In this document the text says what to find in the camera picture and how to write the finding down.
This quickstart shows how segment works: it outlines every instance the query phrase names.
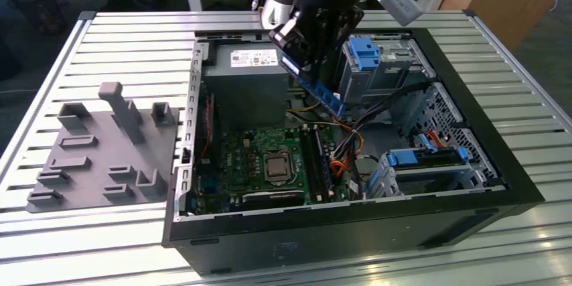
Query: power supply label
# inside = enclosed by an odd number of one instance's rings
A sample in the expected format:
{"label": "power supply label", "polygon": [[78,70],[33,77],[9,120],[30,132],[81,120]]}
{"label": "power supply label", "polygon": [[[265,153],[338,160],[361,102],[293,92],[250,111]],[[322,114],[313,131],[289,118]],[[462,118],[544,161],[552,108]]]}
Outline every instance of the power supply label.
{"label": "power supply label", "polygon": [[276,50],[234,50],[230,53],[230,67],[277,66]]}

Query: blue clip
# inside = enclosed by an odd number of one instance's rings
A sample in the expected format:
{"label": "blue clip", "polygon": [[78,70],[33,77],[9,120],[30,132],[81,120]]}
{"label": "blue clip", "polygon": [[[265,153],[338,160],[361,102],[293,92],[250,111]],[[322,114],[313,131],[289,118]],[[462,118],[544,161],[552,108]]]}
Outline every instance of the blue clip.
{"label": "blue clip", "polygon": [[390,167],[397,165],[397,160],[394,159],[393,153],[386,154],[386,161],[389,162]]}
{"label": "blue clip", "polygon": [[376,70],[381,59],[378,58],[378,47],[372,39],[366,37],[350,38],[349,50],[356,59],[358,70]]}
{"label": "blue clip", "polygon": [[378,171],[374,172],[373,177],[370,178],[369,183],[366,184],[366,187],[364,189],[364,193],[366,193],[369,189],[373,187],[373,184],[377,181],[377,178],[378,178]]}
{"label": "blue clip", "polygon": [[460,156],[462,162],[466,163],[466,161],[468,161],[468,152],[466,152],[466,149],[464,147],[457,147],[457,153],[458,153],[458,156]]}
{"label": "blue clip", "polygon": [[398,165],[408,165],[408,164],[417,164],[417,158],[414,156],[414,152],[410,150],[408,151],[393,151],[392,154],[394,155],[394,158],[397,159]]}
{"label": "blue clip", "polygon": [[417,135],[418,136],[418,138],[421,139],[421,142],[422,142],[422,144],[424,144],[424,146],[434,153],[434,152],[437,152],[438,151],[438,149],[436,148],[436,147],[433,147],[432,146],[432,144],[430,144],[430,142],[429,142],[429,140],[426,139],[426,137],[425,137],[425,134],[420,134],[420,135]]}

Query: motherboard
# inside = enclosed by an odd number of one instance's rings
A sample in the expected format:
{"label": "motherboard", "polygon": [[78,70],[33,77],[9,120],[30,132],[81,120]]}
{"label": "motherboard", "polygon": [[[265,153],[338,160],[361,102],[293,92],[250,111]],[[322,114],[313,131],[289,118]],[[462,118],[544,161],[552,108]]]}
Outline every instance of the motherboard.
{"label": "motherboard", "polygon": [[317,148],[324,157],[334,149],[326,125],[224,132],[218,170],[200,177],[200,208],[220,213],[345,200],[346,187],[332,185],[326,167],[308,173],[321,165]]}

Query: white label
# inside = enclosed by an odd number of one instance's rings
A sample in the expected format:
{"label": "white label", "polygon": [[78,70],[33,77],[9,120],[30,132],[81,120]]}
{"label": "white label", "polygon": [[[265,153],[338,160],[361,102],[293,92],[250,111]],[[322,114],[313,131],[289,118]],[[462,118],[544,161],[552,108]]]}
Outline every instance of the white label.
{"label": "white label", "polygon": [[353,182],[353,180],[349,180],[349,189],[350,189],[350,191],[353,191],[354,193],[358,193],[357,191],[358,191],[358,186],[357,186],[357,183],[356,182]]}
{"label": "white label", "polygon": [[277,66],[276,50],[234,50],[230,67]]}

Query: metal slotted table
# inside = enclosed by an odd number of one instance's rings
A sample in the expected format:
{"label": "metal slotted table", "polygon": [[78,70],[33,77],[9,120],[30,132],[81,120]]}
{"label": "metal slotted table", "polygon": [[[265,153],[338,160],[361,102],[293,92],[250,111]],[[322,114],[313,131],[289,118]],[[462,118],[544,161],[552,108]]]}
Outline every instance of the metal slotted table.
{"label": "metal slotted table", "polygon": [[[572,122],[478,18],[458,11],[428,13],[410,27],[429,29],[546,199],[522,215],[496,222],[452,247],[201,278],[177,251],[160,246],[164,203],[26,213],[25,198],[61,126],[54,115],[62,102],[81,101],[90,111],[108,109],[96,99],[97,88],[104,81],[117,81],[140,109],[156,101],[182,109],[193,31],[260,28],[248,12],[100,13],[84,18],[0,160],[0,284],[572,281]],[[360,27],[398,26],[386,13],[374,11]]]}

